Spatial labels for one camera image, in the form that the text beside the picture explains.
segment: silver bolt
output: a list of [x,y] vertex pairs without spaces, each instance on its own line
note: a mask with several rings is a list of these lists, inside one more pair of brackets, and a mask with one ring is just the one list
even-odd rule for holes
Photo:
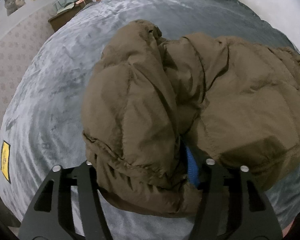
[[243,166],[240,167],[240,170],[243,171],[243,172],[248,172],[249,168],[247,166],[243,165]]
[[52,171],[57,172],[57,171],[61,171],[61,166],[60,165],[56,165],[52,168]]
[[216,164],[216,161],[214,159],[206,159],[206,163],[208,165],[215,165]]

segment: wooden nightstand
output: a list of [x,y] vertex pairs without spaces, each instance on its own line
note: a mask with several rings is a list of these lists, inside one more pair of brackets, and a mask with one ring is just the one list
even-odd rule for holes
[[74,7],[72,7],[71,9],[63,11],[49,19],[48,22],[51,24],[54,32],[59,30],[63,25],[70,21],[80,10],[82,10],[88,3],[91,2],[92,0],[84,0],[84,2],[75,4]]

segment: blanket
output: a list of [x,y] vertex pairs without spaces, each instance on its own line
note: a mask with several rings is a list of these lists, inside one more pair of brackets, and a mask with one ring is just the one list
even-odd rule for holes
[[[1,172],[0,197],[22,221],[34,194],[56,164],[86,160],[80,111],[85,88],[102,50],[136,19],[155,23],[169,40],[194,32],[234,35],[271,47],[291,47],[285,35],[237,0],[102,0],[53,34],[34,57],[9,104],[0,130],[11,145],[9,183]],[[282,228],[300,212],[300,165],[266,191]],[[164,218],[127,212],[100,201],[114,239],[186,239],[193,217]],[[73,216],[83,234],[77,191]]]

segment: patterned wallpaper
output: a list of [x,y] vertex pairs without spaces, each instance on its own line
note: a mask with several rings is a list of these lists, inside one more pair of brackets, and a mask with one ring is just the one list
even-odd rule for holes
[[22,76],[43,43],[54,33],[47,5],[21,21],[0,41],[0,128]]

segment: black bracket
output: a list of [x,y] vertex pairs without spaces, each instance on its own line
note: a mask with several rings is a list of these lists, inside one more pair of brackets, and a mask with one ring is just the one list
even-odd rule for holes
[[[266,195],[256,186],[245,166],[227,169],[206,158],[202,169],[202,201],[190,240],[280,240],[282,231]],[[96,183],[96,170],[89,162],[69,169],[57,165],[34,196],[19,231],[20,240],[113,240],[107,226]],[[85,236],[74,232],[71,186],[78,186],[79,208]],[[218,235],[223,188],[229,189],[228,224]]]

